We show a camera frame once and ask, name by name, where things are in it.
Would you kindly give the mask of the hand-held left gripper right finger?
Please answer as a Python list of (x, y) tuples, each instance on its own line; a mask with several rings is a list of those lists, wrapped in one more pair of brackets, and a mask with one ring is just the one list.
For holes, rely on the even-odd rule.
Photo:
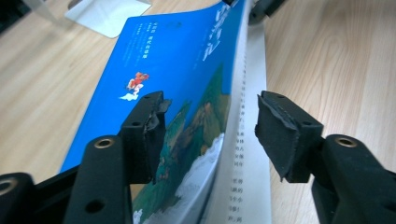
[(255, 134), (280, 178), (307, 183), (307, 161), (322, 141), (323, 125), (284, 95), (262, 91)]

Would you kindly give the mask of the blue book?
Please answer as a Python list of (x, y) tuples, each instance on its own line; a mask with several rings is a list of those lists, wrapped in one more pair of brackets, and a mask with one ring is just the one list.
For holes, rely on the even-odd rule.
[(271, 224), (269, 161), (254, 128), (266, 87), (262, 25), (251, 0), (130, 18), (108, 60), (64, 167), (116, 133), (146, 94), (171, 104), (154, 182), (134, 190), (135, 224)]

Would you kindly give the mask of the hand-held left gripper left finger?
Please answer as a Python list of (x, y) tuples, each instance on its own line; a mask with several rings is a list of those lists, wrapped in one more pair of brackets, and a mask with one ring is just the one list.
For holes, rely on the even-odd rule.
[(143, 96), (120, 126), (129, 184), (155, 182), (166, 133), (165, 113), (171, 104), (162, 91)]

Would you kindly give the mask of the extendable metal bookend rack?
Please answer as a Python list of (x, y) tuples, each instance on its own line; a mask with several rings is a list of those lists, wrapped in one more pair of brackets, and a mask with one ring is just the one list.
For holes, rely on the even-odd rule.
[(151, 8), (150, 0), (65, 0), (60, 16), (50, 9), (50, 0), (22, 0), (39, 17), (62, 29), (73, 25), (108, 38), (118, 37), (125, 22), (142, 16)]

